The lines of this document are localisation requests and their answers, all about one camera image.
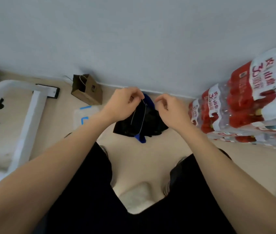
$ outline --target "barcode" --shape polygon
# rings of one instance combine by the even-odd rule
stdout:
[[[245,77],[247,73],[248,73],[248,72],[247,72],[247,71],[245,71],[245,72],[243,72],[243,73],[239,74],[240,78]]]

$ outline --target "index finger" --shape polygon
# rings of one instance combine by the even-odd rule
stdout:
[[[140,89],[138,89],[137,87],[129,87],[126,88],[129,96],[134,96],[134,97],[139,97],[140,99],[144,99],[145,96],[143,95],[143,92],[141,92]]]
[[[161,100],[166,100],[167,101],[167,99],[168,98],[170,98],[171,96],[169,95],[169,94],[161,94],[160,96],[158,96],[155,100],[154,100],[154,102],[159,102],[159,101],[161,101]]]

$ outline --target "blue tape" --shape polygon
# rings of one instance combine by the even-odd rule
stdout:
[[[86,107],[82,107],[80,108],[80,110],[86,109],[86,108],[91,108],[92,106],[86,106]]]
[[[88,117],[82,117],[81,118],[81,124],[84,125],[84,119],[88,120]]]

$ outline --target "brown paper bag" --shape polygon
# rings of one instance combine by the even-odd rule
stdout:
[[[71,94],[88,105],[102,105],[101,86],[90,74],[73,76]]]

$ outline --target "wall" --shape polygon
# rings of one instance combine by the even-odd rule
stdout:
[[[276,46],[276,0],[0,0],[0,69],[196,96]]]

